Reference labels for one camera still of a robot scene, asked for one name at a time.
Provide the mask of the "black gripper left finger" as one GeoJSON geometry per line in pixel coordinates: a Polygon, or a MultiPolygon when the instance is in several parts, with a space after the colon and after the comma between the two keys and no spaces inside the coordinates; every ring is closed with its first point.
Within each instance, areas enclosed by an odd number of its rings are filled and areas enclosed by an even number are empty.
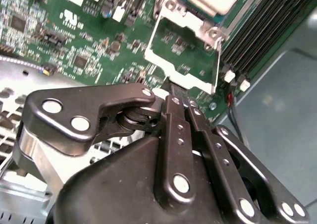
{"type": "Polygon", "coordinates": [[[157,138],[154,196],[161,206],[191,206],[196,197],[190,124],[182,100],[157,97],[140,83],[39,90],[22,115],[22,137],[80,157],[91,146],[135,130],[157,138]]]}

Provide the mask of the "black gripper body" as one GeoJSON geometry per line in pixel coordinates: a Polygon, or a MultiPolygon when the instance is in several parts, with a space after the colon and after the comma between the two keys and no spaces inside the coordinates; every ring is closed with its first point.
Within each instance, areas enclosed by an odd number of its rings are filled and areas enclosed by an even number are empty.
{"type": "Polygon", "coordinates": [[[194,155],[196,197],[188,210],[164,209],[154,196],[159,140],[145,138],[71,177],[51,211],[52,224],[235,224],[220,206],[202,157],[194,155]]]}

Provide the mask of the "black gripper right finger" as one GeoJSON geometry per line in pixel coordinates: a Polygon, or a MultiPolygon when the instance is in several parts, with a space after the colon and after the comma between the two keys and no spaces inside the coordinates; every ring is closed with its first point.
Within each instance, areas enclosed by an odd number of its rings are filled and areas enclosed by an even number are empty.
{"type": "Polygon", "coordinates": [[[211,128],[196,107],[185,110],[194,149],[203,157],[228,224],[308,224],[298,199],[225,126],[211,128]]]}

